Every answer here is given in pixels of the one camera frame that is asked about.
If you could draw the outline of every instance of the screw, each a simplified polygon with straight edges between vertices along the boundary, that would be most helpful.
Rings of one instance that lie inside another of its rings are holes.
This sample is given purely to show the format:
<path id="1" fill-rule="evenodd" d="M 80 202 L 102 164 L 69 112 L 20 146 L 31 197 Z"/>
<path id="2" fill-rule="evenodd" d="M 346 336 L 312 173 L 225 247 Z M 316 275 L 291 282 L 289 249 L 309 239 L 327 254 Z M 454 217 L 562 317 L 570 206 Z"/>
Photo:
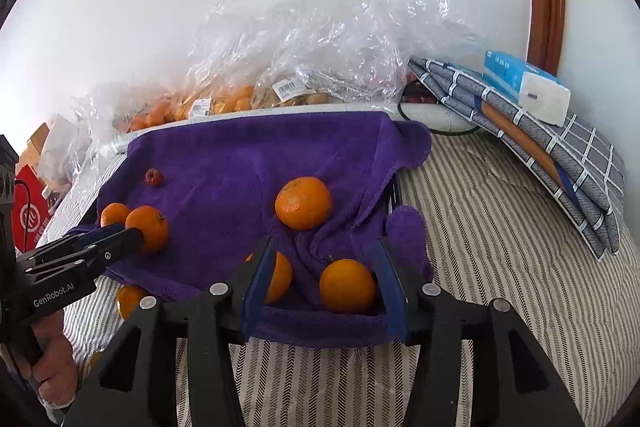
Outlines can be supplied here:
<path id="1" fill-rule="evenodd" d="M 211 293 L 211 295 L 224 295 L 228 291 L 229 291 L 229 286 L 227 286 L 223 282 L 216 282 L 215 284 L 212 284 L 209 288 L 209 293 Z"/>
<path id="2" fill-rule="evenodd" d="M 494 308 L 499 312 L 508 312 L 511 309 L 511 305 L 505 299 L 495 299 Z"/>
<path id="3" fill-rule="evenodd" d="M 422 287 L 422 293 L 425 295 L 430 295 L 431 297 L 435 297 L 436 295 L 440 295 L 441 289 L 436 283 L 430 282 L 425 284 Z"/>
<path id="4" fill-rule="evenodd" d="M 143 310 L 150 310 L 151 308 L 153 308 L 156 304 L 158 303 L 158 301 L 156 300 L 156 298 L 152 295 L 143 297 L 142 299 L 140 299 L 140 307 Z"/>

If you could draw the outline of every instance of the red box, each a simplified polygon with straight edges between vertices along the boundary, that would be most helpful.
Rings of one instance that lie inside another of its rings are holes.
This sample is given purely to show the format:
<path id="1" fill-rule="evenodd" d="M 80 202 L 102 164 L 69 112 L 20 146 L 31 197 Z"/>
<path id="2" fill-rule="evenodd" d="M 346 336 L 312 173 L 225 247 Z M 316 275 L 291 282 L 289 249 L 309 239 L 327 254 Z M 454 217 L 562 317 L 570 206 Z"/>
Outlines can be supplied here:
<path id="1" fill-rule="evenodd" d="M 29 187 L 31 193 L 31 206 L 29 211 L 29 225 L 27 229 L 27 248 L 30 251 L 36 248 L 38 240 L 42 237 L 47 223 L 50 221 L 47 201 L 42 197 L 42 183 L 30 166 L 25 165 L 18 175 L 17 180 L 22 180 Z M 27 191 L 22 185 L 15 185 L 14 208 L 11 211 L 11 226 L 14 231 L 14 245 L 23 252 L 24 229 L 27 227 Z"/>

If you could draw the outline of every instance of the cardboard box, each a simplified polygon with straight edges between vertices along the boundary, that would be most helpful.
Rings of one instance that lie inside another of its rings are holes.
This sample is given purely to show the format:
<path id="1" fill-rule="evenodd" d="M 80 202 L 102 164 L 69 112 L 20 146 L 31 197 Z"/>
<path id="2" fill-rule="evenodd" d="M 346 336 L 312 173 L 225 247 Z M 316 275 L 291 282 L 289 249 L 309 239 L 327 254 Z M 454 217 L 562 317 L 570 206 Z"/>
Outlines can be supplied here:
<path id="1" fill-rule="evenodd" d="M 18 159 L 18 163 L 15 165 L 15 174 L 18 175 L 18 172 L 20 172 L 25 165 L 30 166 L 34 172 L 38 172 L 38 163 L 40 163 L 40 153 L 33 143 L 28 141 L 27 149 L 22 151 L 20 159 Z"/>
<path id="2" fill-rule="evenodd" d="M 47 136 L 49 136 L 49 126 L 46 123 L 41 123 L 27 140 L 27 145 L 31 142 L 35 150 L 38 151 L 38 155 L 40 155 L 42 154 L 42 148 L 44 147 L 44 142 L 47 140 Z"/>

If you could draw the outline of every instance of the orange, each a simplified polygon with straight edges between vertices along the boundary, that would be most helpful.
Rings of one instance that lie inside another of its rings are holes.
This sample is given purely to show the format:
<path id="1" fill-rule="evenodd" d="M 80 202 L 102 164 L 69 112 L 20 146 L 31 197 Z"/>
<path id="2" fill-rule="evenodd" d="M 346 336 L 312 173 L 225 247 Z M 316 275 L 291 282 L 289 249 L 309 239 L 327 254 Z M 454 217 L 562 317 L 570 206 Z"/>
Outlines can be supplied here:
<path id="1" fill-rule="evenodd" d="M 231 91 L 230 98 L 251 98 L 254 95 L 254 86 L 241 86 Z"/>
<path id="2" fill-rule="evenodd" d="M 273 268 L 273 276 L 271 284 L 267 290 L 267 296 L 264 298 L 265 304 L 273 304 L 278 301 L 289 290 L 291 280 L 293 279 L 293 269 L 287 256 L 276 252 L 276 266 Z"/>
<path id="3" fill-rule="evenodd" d="M 124 225 L 130 212 L 126 204 L 110 203 L 105 206 L 100 214 L 100 226 L 108 227 L 109 225 L 113 225 L 113 223 Z"/>
<path id="4" fill-rule="evenodd" d="M 98 360 L 100 360 L 101 356 L 102 356 L 101 351 L 96 351 L 94 354 L 91 355 L 91 358 L 89 359 L 89 369 L 93 369 L 95 367 L 95 364 L 98 363 Z"/>
<path id="5" fill-rule="evenodd" d="M 146 129 L 146 115 L 134 116 L 129 124 L 128 132 L 139 131 L 141 129 Z"/>
<path id="6" fill-rule="evenodd" d="M 169 240 L 169 225 L 166 218 L 148 204 L 132 210 L 124 223 L 126 229 L 139 229 L 145 239 L 142 253 L 156 253 Z"/>
<path id="7" fill-rule="evenodd" d="M 146 115 L 146 126 L 147 127 L 157 127 L 158 125 L 162 125 L 164 123 L 164 112 L 160 113 L 149 113 Z"/>
<path id="8" fill-rule="evenodd" d="M 148 293 L 144 288 L 136 286 L 135 284 L 127 284 L 118 290 L 116 294 L 116 303 L 118 304 L 118 313 L 124 320 L 129 318 L 129 315 L 140 304 L 143 297 L 146 297 Z"/>
<path id="9" fill-rule="evenodd" d="M 228 112 L 232 112 L 236 107 L 236 100 L 226 99 L 226 100 L 218 100 L 213 105 L 213 114 L 225 114 Z"/>
<path id="10" fill-rule="evenodd" d="M 320 298 L 334 313 L 366 312 L 376 297 L 376 284 L 367 267 L 353 259 L 340 259 L 320 276 Z"/>
<path id="11" fill-rule="evenodd" d="M 331 212 L 331 193 L 318 178 L 296 178 L 276 197 L 276 216 L 294 230 L 309 230 L 322 225 Z"/>
<path id="12" fill-rule="evenodd" d="M 149 118 L 152 118 L 156 122 L 162 120 L 162 123 L 174 121 L 174 110 L 171 107 L 171 101 L 167 99 L 163 99 L 160 102 L 156 103 L 154 108 L 151 111 L 149 111 L 147 120 Z"/>
<path id="13" fill-rule="evenodd" d="M 248 111 L 251 109 L 251 99 L 250 98 L 238 98 L 236 102 L 236 107 L 234 107 L 235 111 Z"/>
<path id="14" fill-rule="evenodd" d="M 179 122 L 182 120 L 187 120 L 187 106 L 186 105 L 181 105 L 176 111 L 175 111 L 175 121 Z"/>

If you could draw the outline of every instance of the barcode sticker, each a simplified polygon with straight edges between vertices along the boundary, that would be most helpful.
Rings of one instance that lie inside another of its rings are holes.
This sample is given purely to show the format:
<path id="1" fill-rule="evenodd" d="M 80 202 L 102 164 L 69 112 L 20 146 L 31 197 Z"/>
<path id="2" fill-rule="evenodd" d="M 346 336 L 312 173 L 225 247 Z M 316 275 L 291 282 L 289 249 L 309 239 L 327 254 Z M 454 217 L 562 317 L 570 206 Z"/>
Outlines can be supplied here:
<path id="1" fill-rule="evenodd" d="M 189 110 L 188 117 L 195 118 L 196 116 L 209 116 L 211 114 L 211 99 L 199 98 L 194 100 L 191 109 Z"/>
<path id="2" fill-rule="evenodd" d="M 278 95 L 281 102 L 287 102 L 296 96 L 301 94 L 315 93 L 313 89 L 309 89 L 305 86 L 305 83 L 298 78 L 292 78 L 291 80 L 281 80 L 273 84 L 273 90 Z"/>

